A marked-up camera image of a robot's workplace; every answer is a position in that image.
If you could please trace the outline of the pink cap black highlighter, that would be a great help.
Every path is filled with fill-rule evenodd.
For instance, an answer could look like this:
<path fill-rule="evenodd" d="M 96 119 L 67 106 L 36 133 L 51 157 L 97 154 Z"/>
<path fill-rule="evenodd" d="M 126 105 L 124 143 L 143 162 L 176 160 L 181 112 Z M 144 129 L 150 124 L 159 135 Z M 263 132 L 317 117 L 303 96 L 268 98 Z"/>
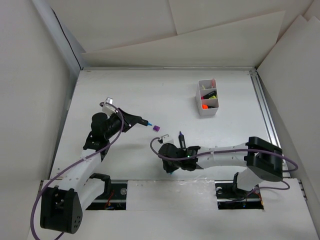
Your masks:
<path fill-rule="evenodd" d="M 215 95 L 214 93 L 208 93 L 208 94 L 202 96 L 201 99 L 202 99 L 202 100 L 209 99 L 209 98 L 211 98 L 211 97 L 214 96 L 214 95 Z"/>

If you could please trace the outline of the pink clear pen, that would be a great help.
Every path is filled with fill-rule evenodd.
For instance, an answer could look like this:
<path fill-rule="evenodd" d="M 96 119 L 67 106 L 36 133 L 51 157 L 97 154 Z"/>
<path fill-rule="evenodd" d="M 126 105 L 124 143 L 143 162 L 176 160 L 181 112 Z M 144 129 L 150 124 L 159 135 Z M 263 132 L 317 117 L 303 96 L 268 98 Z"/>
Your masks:
<path fill-rule="evenodd" d="M 216 80 L 214 78 L 211 80 L 211 88 L 212 89 L 216 88 Z"/>

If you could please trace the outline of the purple tip black highlighter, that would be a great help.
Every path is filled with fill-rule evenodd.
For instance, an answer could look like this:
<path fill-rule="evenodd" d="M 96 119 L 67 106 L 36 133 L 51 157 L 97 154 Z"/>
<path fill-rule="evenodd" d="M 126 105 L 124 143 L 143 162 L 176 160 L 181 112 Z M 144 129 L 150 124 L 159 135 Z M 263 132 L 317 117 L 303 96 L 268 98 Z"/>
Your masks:
<path fill-rule="evenodd" d="M 185 137 L 184 137 L 184 135 L 183 135 L 183 133 L 181 131 L 179 132 L 178 140 L 179 140 L 180 148 L 183 149 L 183 150 L 186 150 L 187 147 L 186 147 Z"/>

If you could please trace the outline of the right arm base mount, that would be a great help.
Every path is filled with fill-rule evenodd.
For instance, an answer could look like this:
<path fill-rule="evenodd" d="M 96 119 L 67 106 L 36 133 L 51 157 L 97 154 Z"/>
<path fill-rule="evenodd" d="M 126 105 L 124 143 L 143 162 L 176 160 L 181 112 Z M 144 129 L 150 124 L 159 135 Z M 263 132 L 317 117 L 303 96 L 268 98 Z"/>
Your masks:
<path fill-rule="evenodd" d="M 251 193 L 238 188 L 237 172 L 233 180 L 215 181 L 215 196 L 219 210 L 263 210 L 263 201 L 259 193 Z"/>

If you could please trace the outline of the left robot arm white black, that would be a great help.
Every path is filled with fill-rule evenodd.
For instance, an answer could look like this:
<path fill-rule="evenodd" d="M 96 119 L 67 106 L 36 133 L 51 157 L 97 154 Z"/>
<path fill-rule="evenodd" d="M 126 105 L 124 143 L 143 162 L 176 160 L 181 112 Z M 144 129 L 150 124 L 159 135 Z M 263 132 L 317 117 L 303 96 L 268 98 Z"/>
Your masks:
<path fill-rule="evenodd" d="M 148 121 L 121 109 L 108 108 L 91 118 L 89 132 L 79 163 L 66 171 L 65 177 L 54 187 L 47 187 L 41 195 L 40 227 L 62 233 L 78 231 L 84 210 L 97 197 L 107 198 L 111 194 L 109 175 L 95 173 L 107 155 L 111 141 L 134 125 L 148 126 Z"/>

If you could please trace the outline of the blue tip black highlighter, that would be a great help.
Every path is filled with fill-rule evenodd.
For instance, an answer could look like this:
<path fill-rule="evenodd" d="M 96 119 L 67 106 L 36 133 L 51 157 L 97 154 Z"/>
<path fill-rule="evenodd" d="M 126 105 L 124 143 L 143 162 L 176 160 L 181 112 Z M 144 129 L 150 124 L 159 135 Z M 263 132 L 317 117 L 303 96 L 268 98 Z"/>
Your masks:
<path fill-rule="evenodd" d="M 138 123 L 143 126 L 152 126 L 152 124 L 148 120 L 145 120 L 145 119 L 141 119 Z"/>

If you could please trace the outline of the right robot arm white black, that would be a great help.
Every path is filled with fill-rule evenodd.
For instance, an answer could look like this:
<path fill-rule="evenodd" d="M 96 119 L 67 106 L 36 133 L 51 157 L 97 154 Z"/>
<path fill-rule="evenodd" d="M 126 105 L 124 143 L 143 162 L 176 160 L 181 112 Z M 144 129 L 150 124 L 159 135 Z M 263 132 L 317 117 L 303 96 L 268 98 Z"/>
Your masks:
<path fill-rule="evenodd" d="M 231 184 L 231 191 L 237 197 L 243 197 L 264 181 L 283 180 L 283 151 L 256 136 L 239 145 L 213 148 L 197 145 L 178 148 L 162 138 L 158 142 L 161 147 L 156 154 L 167 173 L 178 169 L 192 172 L 213 167 L 243 167 L 243 171 L 234 174 Z"/>

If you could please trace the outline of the orange tip black highlighter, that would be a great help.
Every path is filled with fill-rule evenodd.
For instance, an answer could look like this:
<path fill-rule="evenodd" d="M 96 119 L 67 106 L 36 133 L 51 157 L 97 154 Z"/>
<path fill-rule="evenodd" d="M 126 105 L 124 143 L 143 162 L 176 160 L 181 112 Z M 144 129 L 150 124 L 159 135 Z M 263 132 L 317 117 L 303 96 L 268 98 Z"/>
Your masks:
<path fill-rule="evenodd" d="M 208 110 L 208 109 L 214 109 L 215 108 L 214 106 L 210 106 L 210 105 L 206 105 L 206 104 L 203 104 L 201 107 L 202 107 L 203 110 Z"/>

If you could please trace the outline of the purple highlighter cap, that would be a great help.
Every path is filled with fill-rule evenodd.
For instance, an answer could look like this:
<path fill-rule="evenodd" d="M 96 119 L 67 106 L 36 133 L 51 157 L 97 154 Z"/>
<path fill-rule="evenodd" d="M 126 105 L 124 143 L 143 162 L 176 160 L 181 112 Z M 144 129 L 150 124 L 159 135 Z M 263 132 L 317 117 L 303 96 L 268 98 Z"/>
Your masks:
<path fill-rule="evenodd" d="M 157 126 L 157 125 L 154 125 L 154 126 L 153 126 L 153 130 L 154 130 L 154 131 L 156 131 L 156 132 L 159 132 L 160 127 L 159 127 L 159 126 Z"/>

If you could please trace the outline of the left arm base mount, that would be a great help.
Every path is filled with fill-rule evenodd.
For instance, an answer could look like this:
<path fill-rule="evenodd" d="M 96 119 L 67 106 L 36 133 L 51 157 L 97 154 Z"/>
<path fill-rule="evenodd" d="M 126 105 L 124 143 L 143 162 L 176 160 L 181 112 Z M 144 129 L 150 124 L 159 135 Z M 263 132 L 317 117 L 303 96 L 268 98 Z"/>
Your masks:
<path fill-rule="evenodd" d="M 90 179 L 99 179 L 104 182 L 104 192 L 86 208 L 86 210 L 98 211 L 124 211 L 127 207 L 127 180 L 111 180 L 106 174 L 93 173 Z"/>

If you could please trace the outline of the yellow cap black highlighter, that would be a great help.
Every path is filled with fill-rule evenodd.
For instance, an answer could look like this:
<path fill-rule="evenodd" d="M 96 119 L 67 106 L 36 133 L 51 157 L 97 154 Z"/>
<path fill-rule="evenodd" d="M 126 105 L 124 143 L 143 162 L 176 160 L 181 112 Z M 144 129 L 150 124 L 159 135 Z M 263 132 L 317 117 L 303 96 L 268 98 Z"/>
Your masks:
<path fill-rule="evenodd" d="M 211 91 L 211 92 L 209 92 L 206 95 L 201 97 L 202 100 L 216 99 L 216 98 L 217 98 L 217 91 L 216 90 Z"/>

